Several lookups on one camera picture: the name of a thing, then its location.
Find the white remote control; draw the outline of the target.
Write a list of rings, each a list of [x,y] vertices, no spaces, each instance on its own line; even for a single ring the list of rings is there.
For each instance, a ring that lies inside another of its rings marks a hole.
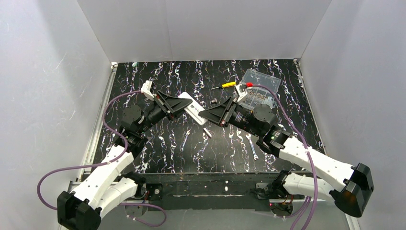
[[[180,98],[183,99],[191,99],[192,103],[188,105],[184,110],[193,118],[193,120],[199,124],[199,125],[204,125],[208,120],[206,118],[203,118],[199,115],[201,111],[204,111],[205,109],[193,98],[191,97],[187,92],[182,92],[179,95]]]

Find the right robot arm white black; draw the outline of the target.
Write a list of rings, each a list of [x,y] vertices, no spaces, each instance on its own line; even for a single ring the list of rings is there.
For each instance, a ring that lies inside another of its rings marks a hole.
[[[267,104],[249,110],[229,98],[202,110],[199,116],[220,127],[234,125],[256,137],[259,148],[276,158],[292,162],[313,174],[312,178],[283,171],[271,189],[280,195],[304,195],[332,202],[342,212],[360,218],[374,191],[372,172],[363,163],[351,165],[335,160],[300,141],[277,123]]]

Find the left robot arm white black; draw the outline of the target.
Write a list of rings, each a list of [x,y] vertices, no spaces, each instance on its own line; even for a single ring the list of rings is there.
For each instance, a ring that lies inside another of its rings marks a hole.
[[[175,119],[193,99],[166,95],[161,91],[149,95],[151,104],[143,110],[132,105],[123,111],[118,139],[102,163],[71,192],[57,198],[57,221],[69,230],[96,230],[102,219],[126,199],[140,194],[145,178],[134,172],[121,172],[144,149],[144,133],[164,119]]]

